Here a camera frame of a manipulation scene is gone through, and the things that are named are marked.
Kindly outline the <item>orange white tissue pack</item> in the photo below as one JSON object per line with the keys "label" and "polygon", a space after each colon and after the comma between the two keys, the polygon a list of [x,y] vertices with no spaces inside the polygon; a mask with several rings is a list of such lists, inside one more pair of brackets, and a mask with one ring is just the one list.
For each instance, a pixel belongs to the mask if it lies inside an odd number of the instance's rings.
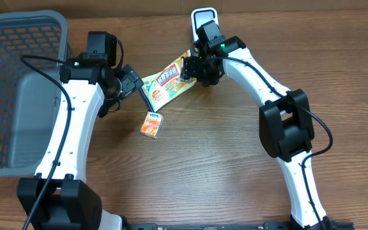
{"label": "orange white tissue pack", "polygon": [[164,122],[163,115],[155,112],[148,112],[141,126],[140,133],[156,139]]}

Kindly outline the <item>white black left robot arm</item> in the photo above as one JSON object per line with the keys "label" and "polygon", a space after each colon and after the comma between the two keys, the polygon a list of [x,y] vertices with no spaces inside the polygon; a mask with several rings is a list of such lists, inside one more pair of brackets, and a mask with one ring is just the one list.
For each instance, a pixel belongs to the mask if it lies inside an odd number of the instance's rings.
{"label": "white black left robot arm", "polygon": [[91,31],[87,48],[76,58],[56,60],[59,80],[41,71],[23,55],[20,60],[61,91],[61,102],[47,150],[31,178],[21,178],[17,197],[27,214],[23,228],[126,229],[127,222],[102,208],[100,196],[86,183],[88,148],[96,118],[143,86],[123,64],[119,39],[106,31]]}

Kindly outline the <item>yellow snack bag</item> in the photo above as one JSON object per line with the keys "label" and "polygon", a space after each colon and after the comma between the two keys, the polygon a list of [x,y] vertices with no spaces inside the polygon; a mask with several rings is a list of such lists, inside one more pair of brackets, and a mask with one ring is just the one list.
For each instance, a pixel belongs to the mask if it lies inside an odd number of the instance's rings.
{"label": "yellow snack bag", "polygon": [[183,61],[191,58],[194,52],[191,49],[185,51],[161,72],[142,78],[144,85],[140,93],[147,103],[150,112],[158,112],[163,106],[190,89],[196,82],[195,77],[183,80]]}

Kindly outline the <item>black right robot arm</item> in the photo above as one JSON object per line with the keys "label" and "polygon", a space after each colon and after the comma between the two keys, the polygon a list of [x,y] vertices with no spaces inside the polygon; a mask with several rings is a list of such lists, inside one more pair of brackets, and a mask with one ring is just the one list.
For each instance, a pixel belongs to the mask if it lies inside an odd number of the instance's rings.
{"label": "black right robot arm", "polygon": [[323,122],[309,108],[307,95],[273,79],[237,37],[226,38],[214,20],[192,23],[197,56],[183,60],[181,79],[204,87],[223,75],[237,82],[259,107],[259,139],[282,170],[291,200],[293,229],[331,229],[318,197],[311,168],[313,122]]}

